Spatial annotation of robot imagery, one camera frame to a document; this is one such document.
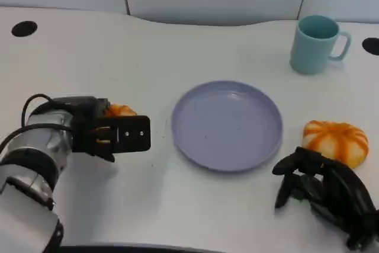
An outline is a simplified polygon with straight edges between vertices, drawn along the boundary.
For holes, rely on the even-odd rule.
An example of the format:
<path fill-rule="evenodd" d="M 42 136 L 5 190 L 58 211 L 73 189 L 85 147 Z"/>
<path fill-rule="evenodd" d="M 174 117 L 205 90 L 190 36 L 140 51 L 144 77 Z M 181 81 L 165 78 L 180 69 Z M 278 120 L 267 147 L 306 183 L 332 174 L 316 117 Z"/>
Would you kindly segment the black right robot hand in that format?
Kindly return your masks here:
<path fill-rule="evenodd" d="M 378 240 L 378 209 L 361 179 L 347 165 L 302 147 L 272 169 L 283 177 L 275 209 L 289 198 L 307 200 L 316 214 L 347 234 L 350 251 L 364 251 Z"/>

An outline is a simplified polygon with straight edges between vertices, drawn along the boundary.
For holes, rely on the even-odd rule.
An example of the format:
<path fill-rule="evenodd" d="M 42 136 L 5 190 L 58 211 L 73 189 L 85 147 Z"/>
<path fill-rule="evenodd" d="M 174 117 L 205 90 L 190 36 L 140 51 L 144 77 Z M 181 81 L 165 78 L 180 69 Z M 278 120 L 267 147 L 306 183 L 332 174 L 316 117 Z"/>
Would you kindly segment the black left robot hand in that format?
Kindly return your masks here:
<path fill-rule="evenodd" d="M 115 162 L 118 127 L 114 118 L 106 116 L 110 108 L 110 102 L 106 98 L 54 98 L 53 106 L 72 115 L 72 152 L 86 153 L 110 163 Z"/>

